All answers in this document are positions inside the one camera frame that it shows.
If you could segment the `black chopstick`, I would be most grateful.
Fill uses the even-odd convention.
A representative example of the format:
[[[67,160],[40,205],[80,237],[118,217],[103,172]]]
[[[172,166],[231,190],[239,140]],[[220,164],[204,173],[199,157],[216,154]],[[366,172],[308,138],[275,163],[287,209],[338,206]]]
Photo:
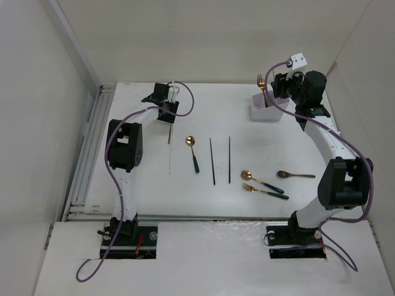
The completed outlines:
[[[214,165],[214,155],[213,155],[213,150],[212,150],[212,139],[209,138],[209,145],[210,145],[210,159],[211,159],[211,167],[212,167],[212,179],[213,179],[213,185],[216,185],[216,179],[215,179],[215,165]]]
[[[231,137],[228,137],[228,183],[231,184]]]

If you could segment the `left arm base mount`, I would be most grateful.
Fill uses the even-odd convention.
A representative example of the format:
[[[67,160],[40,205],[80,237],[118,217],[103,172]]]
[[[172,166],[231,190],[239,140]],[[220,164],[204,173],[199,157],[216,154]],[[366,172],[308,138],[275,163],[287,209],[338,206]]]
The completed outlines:
[[[132,235],[119,233],[107,254],[107,259],[156,259],[158,226],[142,225]]]

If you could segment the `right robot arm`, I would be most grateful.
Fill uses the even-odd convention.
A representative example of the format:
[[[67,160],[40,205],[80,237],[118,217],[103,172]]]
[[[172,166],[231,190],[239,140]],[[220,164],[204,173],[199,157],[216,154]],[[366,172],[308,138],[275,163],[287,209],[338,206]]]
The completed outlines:
[[[317,197],[295,211],[281,237],[286,245],[306,244],[323,222],[344,210],[369,206],[373,193],[373,163],[341,137],[322,105],[326,76],[317,71],[277,74],[271,82],[270,100],[291,99],[292,116],[313,140],[326,164],[318,184]]]

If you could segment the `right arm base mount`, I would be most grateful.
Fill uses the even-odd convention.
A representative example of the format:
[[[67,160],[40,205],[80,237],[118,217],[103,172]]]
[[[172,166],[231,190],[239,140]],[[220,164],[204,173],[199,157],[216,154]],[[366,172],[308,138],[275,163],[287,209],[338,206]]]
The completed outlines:
[[[264,243],[269,247],[270,259],[326,259],[317,228],[292,231],[287,224],[269,223]]]

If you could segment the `rose gold fork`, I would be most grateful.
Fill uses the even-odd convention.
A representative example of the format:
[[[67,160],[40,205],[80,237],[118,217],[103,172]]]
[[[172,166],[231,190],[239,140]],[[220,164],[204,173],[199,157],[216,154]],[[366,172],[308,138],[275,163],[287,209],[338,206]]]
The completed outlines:
[[[261,74],[257,75],[257,86],[263,91],[265,89],[265,81]]]

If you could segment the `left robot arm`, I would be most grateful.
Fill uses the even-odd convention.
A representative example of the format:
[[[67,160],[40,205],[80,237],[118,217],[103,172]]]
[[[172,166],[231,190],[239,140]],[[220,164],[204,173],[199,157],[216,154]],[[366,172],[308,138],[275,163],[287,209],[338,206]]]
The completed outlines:
[[[133,170],[143,159],[143,129],[154,121],[174,124],[180,91],[176,82],[156,83],[154,90],[144,97],[138,108],[123,119],[112,119],[107,126],[104,150],[106,170],[113,180],[118,197],[107,232],[114,240],[132,244],[138,237],[137,206],[133,201]]]

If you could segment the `white three-slot utensil container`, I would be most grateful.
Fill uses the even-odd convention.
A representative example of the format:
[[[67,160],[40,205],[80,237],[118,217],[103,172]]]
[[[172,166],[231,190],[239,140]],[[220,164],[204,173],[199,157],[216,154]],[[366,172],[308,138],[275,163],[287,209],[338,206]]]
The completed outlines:
[[[285,114],[276,108],[264,93],[252,96],[249,111],[252,121],[280,121],[282,116]]]

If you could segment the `aluminium rail frame left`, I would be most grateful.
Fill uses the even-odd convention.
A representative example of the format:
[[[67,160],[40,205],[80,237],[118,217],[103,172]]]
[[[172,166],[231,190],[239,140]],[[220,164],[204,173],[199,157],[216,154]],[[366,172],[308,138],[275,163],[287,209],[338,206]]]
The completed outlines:
[[[74,219],[75,215],[84,214],[85,201],[89,190],[104,128],[109,115],[116,85],[102,85],[94,99],[89,120],[83,127],[83,142],[78,153],[75,171],[70,179],[70,186],[62,209],[61,222]]]

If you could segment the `thin silver chopstick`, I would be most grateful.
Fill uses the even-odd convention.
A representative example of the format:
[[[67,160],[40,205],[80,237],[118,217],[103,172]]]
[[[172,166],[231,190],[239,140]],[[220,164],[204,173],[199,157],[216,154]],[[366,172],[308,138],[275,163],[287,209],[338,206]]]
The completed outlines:
[[[169,174],[172,174],[172,152],[173,152],[173,126],[172,126],[171,144],[169,145],[169,160],[168,160],[168,173]]]

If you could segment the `brown wooden spoon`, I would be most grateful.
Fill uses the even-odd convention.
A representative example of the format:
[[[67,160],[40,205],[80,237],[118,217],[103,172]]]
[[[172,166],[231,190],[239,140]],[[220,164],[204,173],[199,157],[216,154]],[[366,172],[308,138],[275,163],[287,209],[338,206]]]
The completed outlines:
[[[279,178],[290,178],[290,177],[301,177],[301,178],[316,178],[315,175],[308,175],[308,174],[293,174],[293,173],[289,173],[287,171],[277,171],[276,175]]]

